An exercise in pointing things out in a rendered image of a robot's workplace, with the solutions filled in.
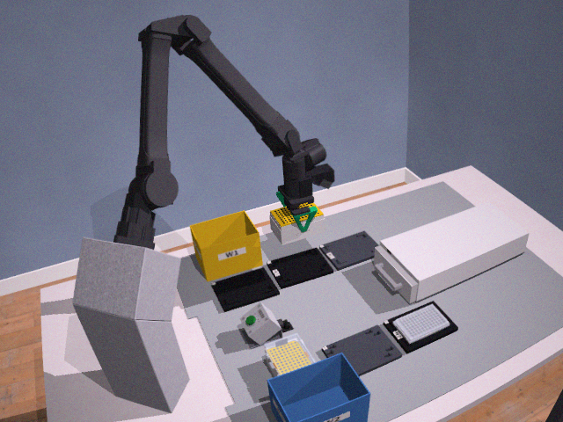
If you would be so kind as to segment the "yellow bin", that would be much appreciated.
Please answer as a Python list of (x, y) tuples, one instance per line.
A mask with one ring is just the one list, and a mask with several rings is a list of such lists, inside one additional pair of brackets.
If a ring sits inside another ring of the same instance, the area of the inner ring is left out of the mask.
[(190, 225), (190, 230), (207, 281), (263, 266), (260, 233), (245, 211)]

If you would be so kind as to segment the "grey bench mat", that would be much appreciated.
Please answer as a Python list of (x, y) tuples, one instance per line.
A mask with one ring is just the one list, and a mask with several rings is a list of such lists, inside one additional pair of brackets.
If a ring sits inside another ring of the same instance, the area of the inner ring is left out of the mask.
[[(265, 347), (251, 349), (239, 318), (259, 302), (224, 312), (211, 283), (264, 267), (280, 291), (260, 301), (285, 319), (316, 362), (323, 346), (378, 325), (402, 357), (359, 376), (371, 393), (368, 422), (389, 422), (511, 359), (563, 327), (563, 277), (525, 253), (419, 302), (409, 303), (374, 268), (374, 258), (337, 270), (322, 244), (366, 231), (380, 241), (476, 207), (445, 182), (325, 216), (325, 233), (282, 245), (260, 236), (263, 266), (207, 281), (194, 255), (180, 261), (177, 289), (189, 319), (198, 317), (234, 399), (232, 422), (277, 422)], [(333, 273), (280, 288), (267, 261), (318, 248)], [(384, 321), (436, 302), (458, 330), (406, 354)]]

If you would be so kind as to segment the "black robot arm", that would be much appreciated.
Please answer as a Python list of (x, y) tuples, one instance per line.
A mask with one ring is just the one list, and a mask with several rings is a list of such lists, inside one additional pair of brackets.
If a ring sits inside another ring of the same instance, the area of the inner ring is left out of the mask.
[(312, 184), (329, 189), (334, 182), (334, 169), (329, 164), (315, 166), (326, 159), (318, 138), (301, 143), (297, 129), (260, 96), (219, 51), (210, 34), (192, 15), (153, 21), (138, 34), (143, 50), (139, 154), (114, 243), (154, 250), (156, 214), (152, 210), (172, 205), (179, 192), (167, 150), (171, 45), (179, 55), (191, 59), (244, 114), (274, 156), (283, 156), (285, 178), (305, 175), (299, 181), (300, 198), (313, 195)]

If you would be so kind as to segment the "blue bin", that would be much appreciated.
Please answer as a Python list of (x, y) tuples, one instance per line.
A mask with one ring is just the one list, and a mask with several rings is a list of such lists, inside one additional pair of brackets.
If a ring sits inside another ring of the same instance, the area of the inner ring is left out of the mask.
[(277, 422), (368, 422), (370, 392), (343, 353), (268, 379), (267, 386)]

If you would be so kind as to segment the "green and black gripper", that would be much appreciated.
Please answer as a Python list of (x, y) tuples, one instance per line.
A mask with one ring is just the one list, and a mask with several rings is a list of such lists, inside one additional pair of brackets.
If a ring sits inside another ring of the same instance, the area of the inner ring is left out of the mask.
[[(302, 178), (298, 179), (284, 179), (284, 185), (278, 186), (278, 192), (276, 193), (278, 199), (280, 200), (281, 204), (284, 207), (287, 207), (291, 212), (293, 218), (296, 221), (297, 226), (301, 230), (301, 232), (307, 231), (313, 217), (317, 213), (318, 209), (314, 207), (300, 207), (300, 204), (304, 203), (314, 203), (314, 197), (307, 196), (300, 198), (300, 189), (299, 189), (299, 181), (304, 179), (305, 175)], [(300, 207), (300, 208), (298, 208)], [(307, 221), (303, 227), (302, 223), (300, 222), (300, 216), (309, 215)]]

